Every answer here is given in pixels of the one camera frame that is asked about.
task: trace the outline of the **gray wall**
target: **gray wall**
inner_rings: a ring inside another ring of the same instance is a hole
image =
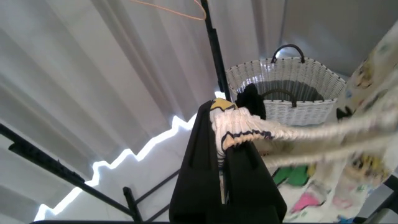
[[[288,0],[281,44],[351,75],[396,20],[396,0]]]

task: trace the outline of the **basket handle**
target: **basket handle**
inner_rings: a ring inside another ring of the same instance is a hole
[[[263,93],[261,96],[264,98],[265,96],[270,95],[271,93],[277,93],[277,92],[288,94],[291,97],[291,99],[292,99],[292,107],[293,108],[297,107],[297,99],[296,99],[296,97],[293,95],[293,93],[291,93],[291,92],[289,92],[287,90],[283,90],[283,89],[269,90],[269,91],[266,91],[265,93]]]
[[[293,48],[295,48],[295,49],[299,52],[299,54],[300,54],[300,56],[301,56],[301,63],[304,63],[304,62],[305,62],[305,60],[304,60],[304,54],[303,54],[303,52],[301,51],[301,49],[300,49],[299,47],[297,47],[297,46],[294,45],[294,44],[285,44],[285,45],[280,46],[280,47],[275,51],[274,56],[272,56],[271,63],[275,63],[275,62],[276,62],[276,54],[277,54],[280,50],[284,49],[285,47],[293,47]]]

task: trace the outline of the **cartoon print fabric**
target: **cartoon print fabric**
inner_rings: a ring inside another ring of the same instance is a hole
[[[397,108],[398,23],[352,74],[326,122],[338,125],[360,118],[363,114],[379,115]],[[218,115],[223,115],[225,119],[218,120]],[[375,122],[369,123],[374,124],[382,119],[387,118],[381,116]],[[210,120],[216,133],[220,167],[223,164],[224,152],[229,147],[243,141],[266,141],[267,144],[264,144],[259,152],[287,204],[284,222],[351,223],[368,195],[380,186],[398,165],[398,125],[395,122],[381,122],[382,126],[370,125],[362,133],[344,133],[333,138],[309,139],[307,142],[294,140],[287,143],[294,145],[289,146],[289,150],[275,151],[268,150],[267,147],[271,146],[270,142],[280,140],[277,130],[295,134],[299,131],[284,129],[274,121],[267,121],[266,126],[259,126],[265,123],[257,121],[248,111],[237,109],[234,104],[222,99],[214,101]],[[327,151],[333,147],[381,139],[386,135],[391,136],[391,141],[375,146],[371,151],[350,154],[338,160],[324,159],[315,164],[301,163],[296,166],[278,167],[266,162],[270,161],[266,158],[277,159],[278,153],[282,161],[286,155],[305,154],[312,150]],[[300,138],[305,138],[305,134],[292,139]],[[255,145],[257,149],[261,146],[258,143]]]

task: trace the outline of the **white wicker basket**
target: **white wicker basket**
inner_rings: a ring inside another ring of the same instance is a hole
[[[277,52],[284,47],[296,48],[301,57],[277,60]],[[250,83],[256,85],[260,95],[276,89],[290,92],[296,99],[292,100],[285,93],[273,93],[264,98],[264,104],[267,119],[292,126],[323,123],[346,83],[323,64],[305,58],[302,51],[292,44],[281,46],[272,58],[228,69],[226,78],[234,101]]]

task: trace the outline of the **black cloth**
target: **black cloth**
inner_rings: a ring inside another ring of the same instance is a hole
[[[235,101],[238,108],[245,107],[251,115],[258,115],[261,119],[266,119],[266,106],[262,102],[263,98],[258,94],[255,84],[249,84],[243,93],[238,93],[238,99]]]

